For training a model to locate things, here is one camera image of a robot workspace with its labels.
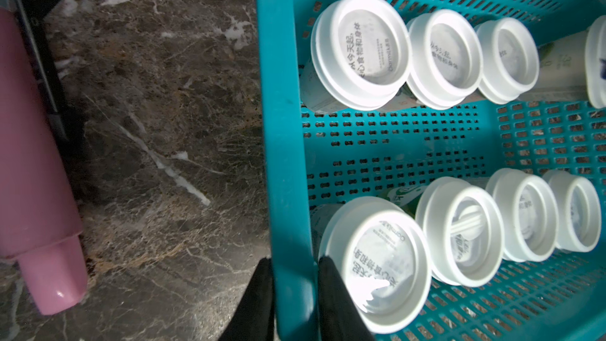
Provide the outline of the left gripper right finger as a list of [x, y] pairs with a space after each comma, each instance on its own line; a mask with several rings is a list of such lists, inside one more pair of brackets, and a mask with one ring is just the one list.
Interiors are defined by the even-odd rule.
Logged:
[[319, 260], [318, 301], [323, 341], [369, 340], [375, 337], [365, 326], [331, 257]]

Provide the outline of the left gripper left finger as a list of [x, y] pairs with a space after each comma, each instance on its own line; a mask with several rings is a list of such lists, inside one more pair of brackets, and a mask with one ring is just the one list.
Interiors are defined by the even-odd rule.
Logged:
[[262, 258], [219, 340], [269, 340], [275, 334], [275, 289], [271, 258]]

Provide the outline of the yogurt cup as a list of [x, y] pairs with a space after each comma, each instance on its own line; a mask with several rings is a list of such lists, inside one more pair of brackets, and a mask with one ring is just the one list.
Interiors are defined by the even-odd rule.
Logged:
[[555, 250], [559, 227], [555, 194], [543, 178], [502, 168], [492, 176], [469, 178], [497, 203], [503, 219], [503, 257], [514, 262], [543, 262]]
[[441, 9], [415, 17], [407, 27], [410, 76], [389, 102], [392, 111], [416, 106], [444, 111], [476, 91], [484, 59], [478, 35], [464, 16]]
[[605, 108], [605, 16], [586, 30], [542, 45], [536, 85], [520, 101], [587, 101]]
[[543, 175], [555, 195], [559, 229], [556, 247], [588, 253], [601, 237], [601, 202], [587, 178], [563, 170], [549, 170]]
[[460, 178], [386, 189], [379, 197], [413, 216], [427, 240], [432, 275], [466, 287], [487, 284], [503, 260], [500, 209], [484, 189]]
[[478, 90], [466, 104], [488, 100], [507, 104], [530, 91], [538, 81], [540, 61], [533, 36], [512, 18], [487, 21], [475, 27], [484, 58]]
[[331, 257], [361, 320], [375, 334], [411, 324], [432, 282], [428, 243], [414, 218], [379, 197], [320, 205], [310, 213], [316, 258]]
[[339, 0], [312, 29], [301, 102], [320, 114], [378, 110], [410, 76], [412, 55], [408, 29], [389, 3]]

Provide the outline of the teal plastic basket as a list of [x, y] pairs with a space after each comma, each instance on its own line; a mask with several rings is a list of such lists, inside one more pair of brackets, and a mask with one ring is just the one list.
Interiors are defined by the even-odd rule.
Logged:
[[[317, 265], [309, 212], [441, 176], [489, 176], [503, 167], [561, 169], [605, 195], [605, 113], [587, 102], [490, 102], [448, 111], [315, 115], [300, 104], [299, 74], [312, 26], [338, 0], [257, 0], [264, 143], [277, 333], [315, 340]], [[473, 24], [514, 17], [538, 44], [588, 28], [605, 0], [386, 0], [405, 20], [452, 9]]]

